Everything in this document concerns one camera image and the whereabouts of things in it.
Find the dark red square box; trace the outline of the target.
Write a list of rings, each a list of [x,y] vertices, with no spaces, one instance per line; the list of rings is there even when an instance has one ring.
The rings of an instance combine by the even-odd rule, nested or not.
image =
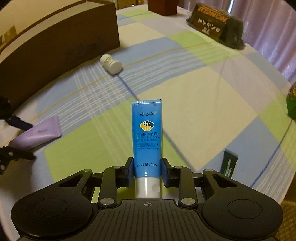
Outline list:
[[[148,10],[162,15],[171,16],[177,14],[178,0],[148,0]]]

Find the small dark green tube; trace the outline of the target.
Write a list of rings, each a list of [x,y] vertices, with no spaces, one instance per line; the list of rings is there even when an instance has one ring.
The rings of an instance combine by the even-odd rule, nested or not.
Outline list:
[[[220,173],[231,178],[238,161],[238,155],[225,149]]]

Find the purple cream tube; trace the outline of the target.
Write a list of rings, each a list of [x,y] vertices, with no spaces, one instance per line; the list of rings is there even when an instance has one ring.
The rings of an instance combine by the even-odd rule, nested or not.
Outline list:
[[[28,151],[62,136],[57,116],[48,118],[15,137],[9,147]]]

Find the green snack bag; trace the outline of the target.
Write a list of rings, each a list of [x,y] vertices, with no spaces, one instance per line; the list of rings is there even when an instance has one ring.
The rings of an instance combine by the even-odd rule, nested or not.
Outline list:
[[[296,85],[292,85],[287,95],[287,111],[288,116],[296,120]]]

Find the black instant noodle bowl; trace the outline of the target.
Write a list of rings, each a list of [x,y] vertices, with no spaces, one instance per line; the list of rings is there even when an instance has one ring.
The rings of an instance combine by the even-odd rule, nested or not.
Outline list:
[[[186,20],[187,24],[213,40],[236,50],[245,47],[243,21],[224,10],[197,3]]]

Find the small white pill bottle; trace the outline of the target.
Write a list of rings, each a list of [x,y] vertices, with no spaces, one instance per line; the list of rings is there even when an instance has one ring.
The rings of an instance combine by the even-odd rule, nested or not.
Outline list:
[[[116,75],[122,70],[122,63],[113,59],[110,54],[103,54],[100,58],[102,67],[111,75]]]

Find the large brown cardboard box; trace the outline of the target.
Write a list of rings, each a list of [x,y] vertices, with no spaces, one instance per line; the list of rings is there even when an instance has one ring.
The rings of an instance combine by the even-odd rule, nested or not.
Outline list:
[[[15,110],[60,75],[119,46],[115,3],[78,1],[61,8],[1,50],[1,96]]]

